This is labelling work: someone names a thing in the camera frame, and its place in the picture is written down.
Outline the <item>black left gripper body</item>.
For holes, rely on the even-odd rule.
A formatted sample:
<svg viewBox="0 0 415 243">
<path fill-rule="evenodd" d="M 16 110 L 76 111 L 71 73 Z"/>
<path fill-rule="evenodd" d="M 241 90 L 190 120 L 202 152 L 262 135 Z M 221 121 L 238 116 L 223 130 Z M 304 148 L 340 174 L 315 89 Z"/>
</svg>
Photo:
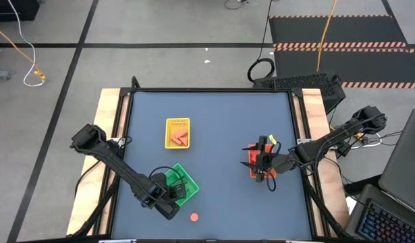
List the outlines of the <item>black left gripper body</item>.
<svg viewBox="0 0 415 243">
<path fill-rule="evenodd" d="M 158 199 L 156 201 L 155 209 L 164 216 L 167 220 L 173 219 L 180 210 L 180 206 L 175 199 L 163 200 Z"/>
</svg>

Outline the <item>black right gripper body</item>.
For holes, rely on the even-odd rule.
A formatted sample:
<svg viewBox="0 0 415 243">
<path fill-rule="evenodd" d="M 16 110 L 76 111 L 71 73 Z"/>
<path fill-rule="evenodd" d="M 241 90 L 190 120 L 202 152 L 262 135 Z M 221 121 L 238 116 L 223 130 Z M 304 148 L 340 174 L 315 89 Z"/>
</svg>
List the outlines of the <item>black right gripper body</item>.
<svg viewBox="0 0 415 243">
<path fill-rule="evenodd" d="M 268 175 L 273 169 L 276 173 L 282 174 L 295 167 L 295 159 L 291 154 L 283 155 L 265 151 L 267 145 L 267 136 L 259 136 L 256 143 L 256 150 L 260 151 L 256 155 L 256 182 L 262 182 L 265 175 Z"/>
</svg>

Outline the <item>green plastic basket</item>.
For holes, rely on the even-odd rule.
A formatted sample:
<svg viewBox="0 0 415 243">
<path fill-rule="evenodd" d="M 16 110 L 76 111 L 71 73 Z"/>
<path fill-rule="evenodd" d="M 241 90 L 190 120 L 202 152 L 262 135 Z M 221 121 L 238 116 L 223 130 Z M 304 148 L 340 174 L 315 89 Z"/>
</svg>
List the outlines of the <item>green plastic basket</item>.
<svg viewBox="0 0 415 243">
<path fill-rule="evenodd" d="M 177 205 L 182 207 L 189 199 L 191 199 L 198 191 L 198 184 L 192 179 L 189 173 L 179 164 L 175 164 L 172 169 L 165 173 L 167 185 L 169 187 L 179 187 L 182 182 L 186 191 L 186 196 L 176 200 Z"/>
</svg>

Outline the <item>orange plastic basket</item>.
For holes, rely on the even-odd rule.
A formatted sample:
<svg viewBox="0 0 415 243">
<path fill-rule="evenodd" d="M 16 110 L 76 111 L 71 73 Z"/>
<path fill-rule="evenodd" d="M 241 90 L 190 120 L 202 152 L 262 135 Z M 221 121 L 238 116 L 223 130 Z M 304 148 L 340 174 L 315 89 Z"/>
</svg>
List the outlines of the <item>orange plastic basket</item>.
<svg viewBox="0 0 415 243">
<path fill-rule="evenodd" d="M 257 146 L 257 145 L 256 144 L 249 144 L 248 147 L 250 147 L 250 146 Z M 259 151 L 248 151 L 248 163 L 252 163 L 252 164 L 255 164 L 256 165 L 256 162 L 250 161 L 251 155 L 252 154 L 257 154 L 257 156 L 258 156 L 262 152 L 264 152 L 264 153 L 272 153 L 273 152 L 272 147 L 274 147 L 274 146 L 275 146 L 274 144 L 266 144 L 264 146 L 264 150 L 263 151 L 260 151 L 260 150 Z M 254 179 L 256 179 L 257 177 L 259 177 L 259 173 L 257 171 L 258 171 L 258 169 L 250 169 L 250 177 L 251 178 L 254 178 Z M 264 179 L 267 179 L 267 178 L 273 178 L 273 179 L 275 179 L 276 177 L 277 177 L 277 173 L 276 173 L 276 171 L 274 169 L 271 169 L 270 171 L 266 169 L 265 172 L 264 172 L 264 174 L 263 174 L 263 178 Z"/>
</svg>

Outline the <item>wooden table side plank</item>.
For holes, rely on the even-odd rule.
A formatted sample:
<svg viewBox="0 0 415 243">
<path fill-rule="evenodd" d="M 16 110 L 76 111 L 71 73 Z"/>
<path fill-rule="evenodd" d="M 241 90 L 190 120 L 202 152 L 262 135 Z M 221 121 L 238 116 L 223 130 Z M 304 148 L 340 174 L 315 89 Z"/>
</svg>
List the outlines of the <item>wooden table side plank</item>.
<svg viewBox="0 0 415 243">
<path fill-rule="evenodd" d="M 121 96 L 119 88 L 104 88 L 101 91 L 96 109 L 94 124 L 102 128 L 108 138 L 120 138 L 126 122 L 129 96 Z M 85 157 L 82 173 L 85 175 L 77 186 L 77 193 L 67 227 L 71 235 L 79 230 L 94 211 L 107 189 L 111 186 L 115 174 L 103 163 L 91 156 Z"/>
<path fill-rule="evenodd" d="M 329 124 L 320 90 L 304 89 L 302 96 L 295 95 L 293 100 L 300 138 L 317 139 L 329 133 Z M 350 215 L 333 151 L 329 151 L 320 161 L 318 175 L 310 177 L 311 183 L 313 184 L 316 179 L 321 186 L 325 206 L 340 226 L 345 227 Z"/>
</svg>

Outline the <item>yellow plastic basket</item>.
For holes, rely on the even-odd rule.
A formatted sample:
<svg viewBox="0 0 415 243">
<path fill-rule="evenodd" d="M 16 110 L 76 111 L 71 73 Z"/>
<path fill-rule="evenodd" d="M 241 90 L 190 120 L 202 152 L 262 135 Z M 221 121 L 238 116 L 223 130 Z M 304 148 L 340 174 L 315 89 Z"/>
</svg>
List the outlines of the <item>yellow plastic basket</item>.
<svg viewBox="0 0 415 243">
<path fill-rule="evenodd" d="M 176 145 L 171 139 L 171 135 L 174 135 L 177 131 L 186 129 L 188 131 L 188 145 L 184 146 Z M 190 119 L 187 117 L 182 118 L 167 118 L 165 126 L 165 148 L 166 149 L 188 149 L 190 147 Z"/>
</svg>

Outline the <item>black laptop lit keyboard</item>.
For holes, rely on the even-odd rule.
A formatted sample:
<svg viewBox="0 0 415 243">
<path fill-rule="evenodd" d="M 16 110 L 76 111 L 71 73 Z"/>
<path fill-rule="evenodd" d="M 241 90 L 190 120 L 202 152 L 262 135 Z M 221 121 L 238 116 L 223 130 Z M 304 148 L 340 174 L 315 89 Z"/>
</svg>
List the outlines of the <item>black laptop lit keyboard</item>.
<svg viewBox="0 0 415 243">
<path fill-rule="evenodd" d="M 415 212 L 372 185 L 366 185 L 345 231 L 362 240 L 415 243 Z"/>
</svg>

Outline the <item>black hazard striped floor mat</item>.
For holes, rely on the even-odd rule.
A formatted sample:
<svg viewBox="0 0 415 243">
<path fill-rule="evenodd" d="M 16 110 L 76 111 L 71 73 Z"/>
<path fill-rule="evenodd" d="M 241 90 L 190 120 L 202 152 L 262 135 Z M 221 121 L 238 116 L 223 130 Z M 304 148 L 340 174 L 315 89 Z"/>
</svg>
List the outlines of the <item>black hazard striped floor mat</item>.
<svg viewBox="0 0 415 243">
<path fill-rule="evenodd" d="M 415 88 L 415 50 L 312 49 L 276 50 L 277 75 L 337 75 L 347 88 Z"/>
<path fill-rule="evenodd" d="M 388 15 L 270 16 L 277 48 L 396 48 L 406 40 Z"/>
</svg>

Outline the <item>black floor box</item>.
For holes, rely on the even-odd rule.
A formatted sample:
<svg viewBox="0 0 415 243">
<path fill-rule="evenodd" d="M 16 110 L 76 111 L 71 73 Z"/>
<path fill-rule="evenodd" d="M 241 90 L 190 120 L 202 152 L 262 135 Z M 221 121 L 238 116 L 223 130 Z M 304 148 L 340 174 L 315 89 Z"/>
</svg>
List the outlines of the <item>black floor box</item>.
<svg viewBox="0 0 415 243">
<path fill-rule="evenodd" d="M 37 0 L 0 0 L 0 22 L 33 21 L 40 3 Z"/>
</svg>

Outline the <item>black table frame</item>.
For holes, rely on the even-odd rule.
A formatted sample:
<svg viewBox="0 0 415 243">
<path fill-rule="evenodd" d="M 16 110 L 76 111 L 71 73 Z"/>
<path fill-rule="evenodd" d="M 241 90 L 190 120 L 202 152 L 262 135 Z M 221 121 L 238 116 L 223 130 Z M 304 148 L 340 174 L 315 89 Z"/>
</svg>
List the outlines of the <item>black table frame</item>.
<svg viewBox="0 0 415 243">
<path fill-rule="evenodd" d="M 274 135 L 281 153 L 296 145 L 296 90 L 133 86 L 125 95 L 128 112 L 122 142 L 116 141 L 120 157 L 146 176 L 153 170 L 165 174 L 179 163 L 199 191 L 167 220 L 155 208 L 143 207 L 115 174 L 105 197 L 74 238 L 85 236 L 106 206 L 111 208 L 106 240 L 259 243 L 318 238 L 312 203 L 319 194 L 306 170 L 278 175 L 279 187 L 270 192 L 242 165 L 248 162 L 248 151 L 242 149 L 260 135 Z M 166 120 L 182 117 L 190 119 L 190 147 L 166 149 Z M 191 221 L 192 213 L 198 214 L 198 221 Z"/>
</svg>

